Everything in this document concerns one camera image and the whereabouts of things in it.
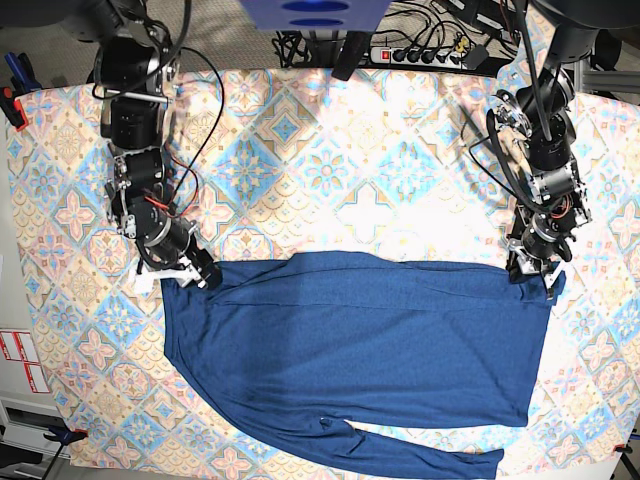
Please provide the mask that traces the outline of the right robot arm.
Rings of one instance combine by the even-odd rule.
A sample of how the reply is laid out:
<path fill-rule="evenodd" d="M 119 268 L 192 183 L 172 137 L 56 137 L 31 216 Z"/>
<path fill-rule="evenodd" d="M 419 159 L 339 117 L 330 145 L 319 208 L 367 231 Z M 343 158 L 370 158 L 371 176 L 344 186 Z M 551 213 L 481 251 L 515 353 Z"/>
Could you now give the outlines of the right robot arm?
<path fill-rule="evenodd" d="M 118 234 L 135 243 L 138 272 L 213 289 L 221 272 L 199 247 L 196 222 L 175 203 L 172 163 L 162 153 L 191 14 L 185 2 L 176 38 L 149 16 L 144 1 L 76 1 L 61 24 L 99 46 L 92 95 L 102 103 L 100 134 L 113 155 L 107 214 Z"/>

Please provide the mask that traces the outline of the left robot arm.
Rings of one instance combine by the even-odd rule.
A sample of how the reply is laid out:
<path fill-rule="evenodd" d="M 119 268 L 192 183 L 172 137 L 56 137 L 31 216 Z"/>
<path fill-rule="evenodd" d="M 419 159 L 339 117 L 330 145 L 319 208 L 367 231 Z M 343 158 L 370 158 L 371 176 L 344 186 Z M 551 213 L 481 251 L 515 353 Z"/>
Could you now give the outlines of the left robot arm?
<path fill-rule="evenodd" d="M 589 55 L 598 31 L 536 3 L 555 24 L 545 62 L 538 67 L 526 23 L 528 5 L 517 1 L 514 11 L 531 84 L 516 93 L 498 91 L 500 104 L 488 111 L 486 126 L 516 198 L 515 224 L 507 237 L 509 279 L 521 283 L 538 276 L 553 299 L 562 268 L 573 258 L 569 244 L 575 231 L 592 219 L 571 150 L 576 132 L 568 112 L 575 89 L 564 67 Z"/>

